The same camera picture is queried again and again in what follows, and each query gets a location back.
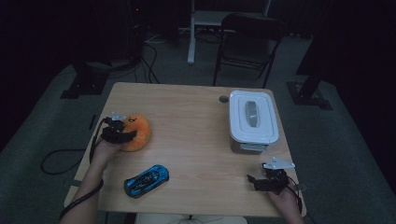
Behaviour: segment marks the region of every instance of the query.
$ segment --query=black cable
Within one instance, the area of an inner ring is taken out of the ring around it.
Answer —
[[[79,159],[75,164],[73,164],[73,165],[70,166],[69,168],[66,168],[65,170],[58,171],[58,172],[51,172],[51,171],[48,171],[48,170],[45,169],[44,164],[45,164],[45,162],[47,161],[47,159],[48,159],[51,155],[53,155],[53,154],[55,154],[55,153],[58,153],[58,152],[76,152],[76,151],[84,151],[84,150],[85,150],[85,149],[59,149],[59,150],[51,151],[49,154],[47,154],[47,155],[44,157],[43,161],[42,161],[41,164],[40,164],[40,169],[41,169],[41,171],[42,171],[43,173],[45,173],[45,174],[47,174],[47,175],[62,175],[62,174],[64,174],[64,173],[66,173],[66,172],[72,170],[74,167],[76,167],[76,166],[82,161],[82,157],[81,157],[81,159]]]
[[[125,74],[123,74],[123,75],[119,75],[119,76],[117,76],[117,77],[116,77],[116,76],[110,76],[110,77],[108,77],[108,79],[115,79],[115,78],[126,77],[126,76],[128,76],[128,75],[130,75],[130,74],[132,74],[132,73],[135,74],[135,72],[136,72],[136,70],[139,68],[140,64],[141,64],[141,62],[137,63],[136,66],[133,68],[133,70],[131,70],[130,72],[127,72],[127,73],[125,73]]]
[[[296,197],[298,208],[299,208],[300,214],[301,214],[303,212],[303,200],[300,197],[300,191],[298,189],[298,186],[297,186],[296,182],[290,176],[288,176],[288,179],[290,179],[293,182],[294,186],[296,187],[297,193],[294,191],[294,189],[292,189],[289,186],[286,186],[286,188],[289,189],[294,194],[294,196]]]
[[[134,70],[134,82],[135,82],[135,83],[137,83],[137,74],[136,74],[136,70],[137,70],[137,69]]]
[[[109,68],[98,68],[98,67],[95,67],[93,65],[89,65],[89,67],[93,71],[112,73],[112,72],[118,72],[118,71],[127,71],[127,70],[130,70],[132,68],[135,68],[138,65],[138,61],[139,61],[139,59],[131,59],[131,60],[129,60],[128,63],[121,64],[121,65],[118,65],[116,67],[112,66],[112,67],[109,67]]]
[[[91,192],[87,193],[86,195],[82,196],[79,199],[76,199],[75,201],[71,202],[67,207],[62,211],[62,213],[59,215],[59,220],[62,219],[66,213],[68,213],[72,208],[76,207],[77,205],[87,201],[91,196],[93,196],[95,193],[97,193],[103,186],[104,182],[103,179],[100,181],[99,185]]]
[[[212,35],[216,38],[216,40],[212,41],[212,40],[204,39],[204,38],[199,37],[200,35]],[[201,42],[201,43],[205,43],[205,44],[219,44],[220,43],[219,35],[212,33],[212,32],[204,33],[204,34],[202,34],[202,33],[196,34],[195,39],[197,40],[197,42]]]
[[[149,65],[148,62],[142,57],[143,62],[148,66],[148,69],[149,69],[148,70],[148,81],[149,81],[149,83],[152,83],[151,75],[150,75],[150,74],[152,74],[153,77],[155,78],[155,80],[157,81],[157,83],[160,84],[160,81],[155,76],[154,71],[152,70],[152,66],[154,65],[155,61],[157,60],[157,50],[154,47],[152,47],[151,45],[148,45],[146,43],[145,43],[145,46],[154,50],[154,59],[152,60],[151,65]]]
[[[99,126],[98,126],[97,129],[96,129],[95,136],[94,136],[93,139],[92,139],[91,151],[90,151],[90,162],[91,162],[91,160],[92,160],[93,153],[94,153],[94,151],[95,151],[96,146],[97,146],[100,142],[103,141],[103,139],[101,139],[101,141],[99,141],[98,143],[96,143],[97,138],[98,138],[98,135],[99,135],[99,131],[100,131],[100,129],[101,129],[102,124],[105,122],[105,120],[106,120],[106,119],[102,119],[102,120],[100,121]],[[62,217],[63,217],[66,213],[68,213],[72,208],[76,207],[77,205],[79,205],[79,204],[85,202],[86,200],[88,200],[89,198],[91,198],[91,196],[93,196],[95,193],[97,193],[97,192],[102,188],[103,185],[104,185],[104,181],[103,181],[103,179],[102,179],[102,180],[100,181],[99,185],[98,185],[94,190],[92,190],[91,192],[87,193],[86,195],[84,195],[84,196],[82,196],[82,197],[76,199],[75,201],[73,201],[73,202],[71,202],[69,205],[67,205],[66,208],[65,208],[65,209],[61,212],[61,214],[59,215],[59,219],[61,220]]]
[[[148,79],[146,77],[146,67],[145,67],[145,65],[143,65],[142,68],[143,68],[143,78],[145,79],[146,83],[149,83]]]

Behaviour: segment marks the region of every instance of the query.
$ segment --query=wooden table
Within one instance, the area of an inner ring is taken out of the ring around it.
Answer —
[[[136,152],[120,152],[108,165],[99,209],[117,212],[278,217],[263,192],[255,191],[247,175],[263,178],[262,162],[274,156],[292,161],[275,106],[279,139],[261,155],[236,154],[230,149],[229,104],[219,101],[231,91],[262,89],[116,83],[101,118],[111,112],[146,116],[152,136]],[[81,181],[89,167],[89,151],[78,168]],[[123,181],[161,164],[170,179],[139,199],[128,197]],[[288,175],[298,182],[294,169]],[[67,205],[77,191],[72,186]]]

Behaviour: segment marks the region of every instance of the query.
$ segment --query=gray carpet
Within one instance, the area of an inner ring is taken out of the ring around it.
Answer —
[[[216,40],[212,35],[199,35]],[[322,82],[319,89],[333,110],[317,106],[295,105],[287,81],[301,81],[295,76],[310,40],[286,37],[280,45],[267,89],[274,92],[276,104],[288,138],[291,156],[296,163],[308,212],[317,223],[396,223],[396,199],[381,175],[352,118],[338,97],[336,89]],[[158,51],[153,65],[163,84],[210,86],[217,45],[197,42],[195,64],[187,64],[188,38],[178,45],[161,39],[150,43]],[[144,58],[151,63],[154,51],[144,48]],[[105,68],[100,64],[94,66]],[[92,116],[99,116],[114,83],[146,82],[148,69],[143,64],[134,70],[113,72],[102,95],[85,95],[76,100],[61,100],[75,77],[66,67],[48,86],[35,109],[0,154],[0,223],[56,223],[64,198],[77,168],[63,175],[46,175],[40,162],[55,149],[85,148],[92,136]],[[224,67],[218,85],[259,88],[262,79],[256,71]],[[56,155],[47,164],[61,170],[77,161],[82,152]],[[108,223],[122,223],[125,214],[110,213]],[[285,223],[282,218],[247,217],[249,224]],[[306,223],[313,223],[309,217]],[[105,223],[100,213],[99,223]]]

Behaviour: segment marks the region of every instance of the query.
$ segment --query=black chair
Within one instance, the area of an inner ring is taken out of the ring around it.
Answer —
[[[268,65],[262,85],[265,88],[276,49],[285,34],[285,24],[275,19],[253,17],[243,13],[231,13],[226,16],[221,22],[213,86],[216,86],[222,64],[259,69],[261,71],[258,77],[262,76]]]

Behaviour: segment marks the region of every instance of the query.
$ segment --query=container handle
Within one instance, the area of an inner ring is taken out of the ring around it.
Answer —
[[[260,124],[259,108],[254,101],[247,101],[245,104],[247,123],[250,127],[257,128]]]

